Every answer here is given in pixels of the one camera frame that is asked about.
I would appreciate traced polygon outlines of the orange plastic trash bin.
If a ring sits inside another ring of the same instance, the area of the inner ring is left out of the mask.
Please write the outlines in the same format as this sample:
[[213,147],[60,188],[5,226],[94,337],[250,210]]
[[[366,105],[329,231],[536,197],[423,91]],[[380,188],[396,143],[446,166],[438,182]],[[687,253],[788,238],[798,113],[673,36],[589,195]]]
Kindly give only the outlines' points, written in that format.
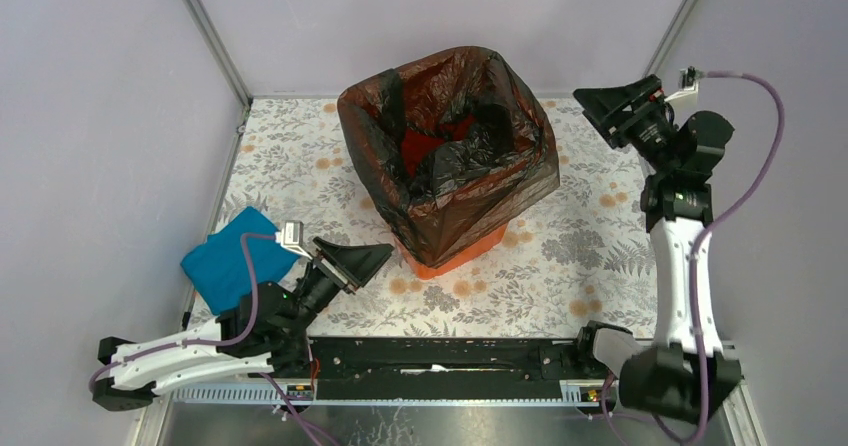
[[[476,118],[472,114],[469,114],[458,122],[441,124],[441,127],[446,128],[446,132],[451,139],[463,140],[466,138],[469,130],[475,122]],[[445,143],[448,143],[447,139],[428,136],[409,128],[404,139],[400,143],[400,154],[404,165],[404,171],[410,177],[414,178],[415,173],[425,159],[425,156]],[[461,250],[449,261],[439,267],[430,267],[416,260],[396,235],[393,236],[393,242],[397,250],[400,252],[403,261],[410,267],[413,274],[418,279],[430,280],[471,262],[496,247],[503,240],[508,229],[508,225],[508,222],[503,223],[490,234],[481,237],[478,241]]]

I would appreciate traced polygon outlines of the black plastic trash bag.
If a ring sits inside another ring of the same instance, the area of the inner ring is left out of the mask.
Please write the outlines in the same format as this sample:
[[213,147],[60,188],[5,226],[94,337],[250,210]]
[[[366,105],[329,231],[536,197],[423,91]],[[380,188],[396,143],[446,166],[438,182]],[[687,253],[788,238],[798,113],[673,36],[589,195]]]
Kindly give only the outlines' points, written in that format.
[[404,250],[440,268],[560,185],[555,134],[504,57],[461,46],[338,97],[359,180]]

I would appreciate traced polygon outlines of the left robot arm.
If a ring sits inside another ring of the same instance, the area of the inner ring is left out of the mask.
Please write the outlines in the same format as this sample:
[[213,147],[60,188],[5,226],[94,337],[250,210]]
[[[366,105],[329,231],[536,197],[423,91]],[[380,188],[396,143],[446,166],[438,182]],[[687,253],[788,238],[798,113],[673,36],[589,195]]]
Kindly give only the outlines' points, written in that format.
[[289,292],[259,282],[249,241],[240,238],[250,291],[238,306],[199,326],[144,343],[110,336],[99,343],[102,363],[88,382],[93,401],[107,411],[145,408],[183,386],[240,374],[288,377],[311,361],[307,330],[340,294],[366,286],[391,258],[385,243],[342,246],[314,239],[316,251]]

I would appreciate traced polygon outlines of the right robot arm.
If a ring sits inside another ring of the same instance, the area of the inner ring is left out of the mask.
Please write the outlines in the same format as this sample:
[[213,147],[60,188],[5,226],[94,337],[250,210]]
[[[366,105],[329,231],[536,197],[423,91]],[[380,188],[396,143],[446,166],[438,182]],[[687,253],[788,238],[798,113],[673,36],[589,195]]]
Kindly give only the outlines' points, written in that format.
[[623,327],[589,322],[580,330],[573,362],[589,378],[612,373],[625,407],[700,425],[742,373],[740,363],[725,356],[715,329],[708,269],[714,224],[709,180],[734,128],[712,111],[697,111],[677,125],[677,103],[696,92],[692,74],[672,95],[655,75],[574,92],[585,118],[611,148],[633,147],[653,170],[640,209],[655,256],[657,319],[649,346]]

